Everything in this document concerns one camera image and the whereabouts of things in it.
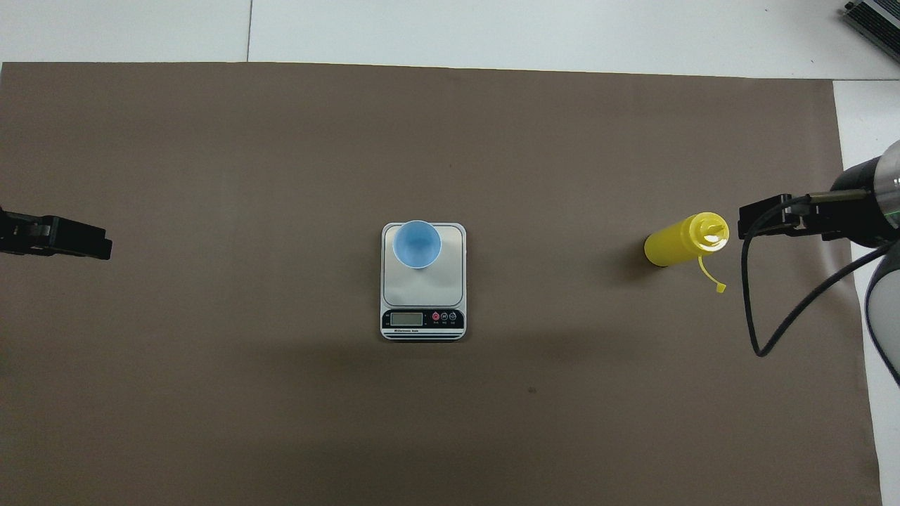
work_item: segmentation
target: white table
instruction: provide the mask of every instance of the white table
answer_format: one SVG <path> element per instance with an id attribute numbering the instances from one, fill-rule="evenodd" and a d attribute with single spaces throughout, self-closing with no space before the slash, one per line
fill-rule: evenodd
<path id="1" fill-rule="evenodd" d="M 0 61 L 305 61 L 829 78 L 838 80 L 841 148 L 850 167 L 900 139 L 900 64 L 838 20 L 842 4 L 0 0 Z M 853 252 L 858 257 L 862 249 Z M 873 268 L 856 277 L 860 296 Z M 883 500 L 900 505 L 900 389 L 868 336 L 865 347 Z"/>

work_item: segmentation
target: electronic device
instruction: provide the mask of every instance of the electronic device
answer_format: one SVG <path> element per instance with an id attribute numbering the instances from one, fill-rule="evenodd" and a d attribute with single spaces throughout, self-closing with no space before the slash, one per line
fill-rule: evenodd
<path id="1" fill-rule="evenodd" d="M 855 0 L 844 5 L 841 17 L 863 37 L 900 61 L 900 2 Z"/>
<path id="2" fill-rule="evenodd" d="M 453 341 L 468 324 L 465 282 L 465 228 L 432 223 L 440 234 L 437 259 L 424 268 L 403 265 L 393 240 L 403 223 L 382 230 L 381 331 L 393 341 Z"/>
<path id="3" fill-rule="evenodd" d="M 760 347 L 753 325 L 747 257 L 759 235 L 821 235 L 824 240 L 847 238 L 873 251 L 829 276 L 787 315 L 769 341 Z M 879 355 L 900 386 L 900 140 L 883 155 L 845 170 L 828 192 L 794 197 L 779 194 L 740 209 L 743 303 L 753 352 L 769 354 L 790 324 L 820 294 L 847 274 L 885 257 L 869 282 L 866 321 Z"/>

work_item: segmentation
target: brown mat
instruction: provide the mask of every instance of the brown mat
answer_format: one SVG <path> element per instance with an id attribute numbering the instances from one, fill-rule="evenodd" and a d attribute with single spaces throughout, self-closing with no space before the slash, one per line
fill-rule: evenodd
<path id="1" fill-rule="evenodd" d="M 840 173 L 827 81 L 19 64 L 0 197 L 112 260 L 3 256 L 8 504 L 878 504 L 850 280 L 751 351 L 733 225 Z M 378 330 L 389 221 L 459 221 L 469 333 Z M 849 260 L 763 238 L 771 331 Z"/>

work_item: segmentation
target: digital kitchen scale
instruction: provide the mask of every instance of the digital kitchen scale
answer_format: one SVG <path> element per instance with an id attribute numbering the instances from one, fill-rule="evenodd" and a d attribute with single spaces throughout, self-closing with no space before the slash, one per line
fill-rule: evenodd
<path id="1" fill-rule="evenodd" d="M 431 223 L 441 252 L 428 267 L 404 266 L 393 238 L 403 223 L 382 230 L 382 335 L 395 341 L 453 341 L 466 327 L 465 229 L 459 223 Z"/>

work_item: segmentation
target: blue cup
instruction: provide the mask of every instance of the blue cup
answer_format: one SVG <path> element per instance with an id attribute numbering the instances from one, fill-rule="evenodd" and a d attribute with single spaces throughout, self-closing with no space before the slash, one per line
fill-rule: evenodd
<path id="1" fill-rule="evenodd" d="M 407 221 L 394 235 L 393 249 L 394 255 L 404 266 L 425 268 L 441 254 L 441 236 L 427 221 Z"/>

